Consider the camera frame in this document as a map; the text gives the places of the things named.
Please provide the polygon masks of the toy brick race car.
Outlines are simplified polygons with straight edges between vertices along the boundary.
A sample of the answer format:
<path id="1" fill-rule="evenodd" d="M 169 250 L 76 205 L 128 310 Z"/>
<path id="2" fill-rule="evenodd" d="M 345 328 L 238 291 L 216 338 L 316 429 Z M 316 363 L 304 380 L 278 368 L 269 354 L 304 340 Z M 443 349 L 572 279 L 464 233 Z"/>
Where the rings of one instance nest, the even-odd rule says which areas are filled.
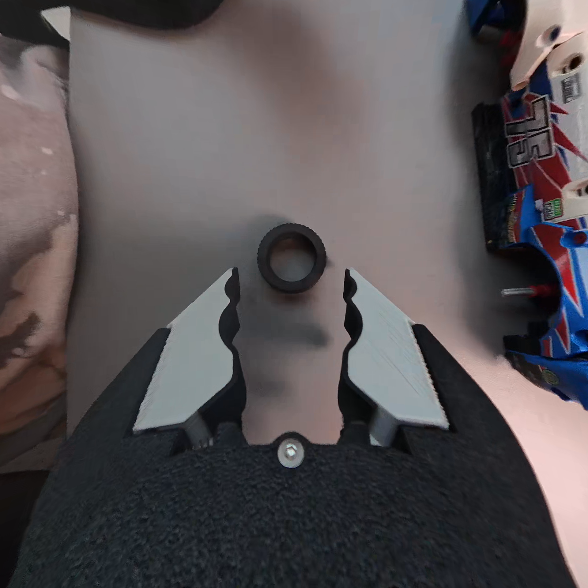
<path id="1" fill-rule="evenodd" d="M 527 380 L 587 410 L 587 1 L 465 1 L 510 87 L 472 111 L 486 249 L 530 267 L 504 289 L 543 319 L 503 337 Z"/>

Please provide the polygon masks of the black toy car tire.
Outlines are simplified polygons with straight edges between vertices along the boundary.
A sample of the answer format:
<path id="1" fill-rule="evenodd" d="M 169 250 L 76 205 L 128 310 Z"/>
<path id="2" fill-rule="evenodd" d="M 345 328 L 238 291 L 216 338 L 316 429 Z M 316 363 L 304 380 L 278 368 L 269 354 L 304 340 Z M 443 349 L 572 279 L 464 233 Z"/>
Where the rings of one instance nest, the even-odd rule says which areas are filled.
<path id="1" fill-rule="evenodd" d="M 274 248 L 288 239 L 305 242 L 311 247 L 314 257 L 310 272 L 297 281 L 287 281 L 279 277 L 270 263 Z M 274 227 L 263 237 L 256 261 L 262 278 L 271 288 L 285 295 L 298 295 L 311 290 L 319 282 L 326 268 L 327 253 L 322 239 L 311 228 L 302 224 L 285 223 Z"/>

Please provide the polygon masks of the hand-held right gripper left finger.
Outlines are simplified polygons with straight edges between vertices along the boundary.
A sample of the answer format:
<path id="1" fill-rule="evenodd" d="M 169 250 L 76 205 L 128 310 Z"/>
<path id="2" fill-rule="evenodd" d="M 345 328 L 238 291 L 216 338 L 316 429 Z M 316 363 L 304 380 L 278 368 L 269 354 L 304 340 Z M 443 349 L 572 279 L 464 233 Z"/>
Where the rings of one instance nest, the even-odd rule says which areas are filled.
<path id="1" fill-rule="evenodd" d="M 241 424 L 246 386 L 233 344 L 239 300 L 239 272 L 230 268 L 167 326 L 133 434 L 179 429 L 200 449 L 221 423 Z"/>

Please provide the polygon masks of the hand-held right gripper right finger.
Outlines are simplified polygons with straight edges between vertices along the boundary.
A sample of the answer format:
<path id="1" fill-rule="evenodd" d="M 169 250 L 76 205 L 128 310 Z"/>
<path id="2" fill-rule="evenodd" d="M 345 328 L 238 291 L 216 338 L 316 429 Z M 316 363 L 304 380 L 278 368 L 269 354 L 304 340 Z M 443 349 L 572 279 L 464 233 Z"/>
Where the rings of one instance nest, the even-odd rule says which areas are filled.
<path id="1" fill-rule="evenodd" d="M 355 269 L 346 269 L 343 298 L 350 341 L 342 382 L 370 407 L 370 443 L 389 447 L 401 426 L 449 430 L 408 315 Z"/>

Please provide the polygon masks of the person's grey patterned sweatshirt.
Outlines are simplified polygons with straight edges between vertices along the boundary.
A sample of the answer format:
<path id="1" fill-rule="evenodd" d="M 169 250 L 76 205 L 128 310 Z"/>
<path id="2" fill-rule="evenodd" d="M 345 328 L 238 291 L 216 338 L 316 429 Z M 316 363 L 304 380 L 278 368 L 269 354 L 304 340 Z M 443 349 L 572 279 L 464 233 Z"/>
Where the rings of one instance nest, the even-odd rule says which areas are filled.
<path id="1" fill-rule="evenodd" d="M 77 261 L 69 53 L 1 36 L 1 465 L 66 416 L 65 328 Z"/>

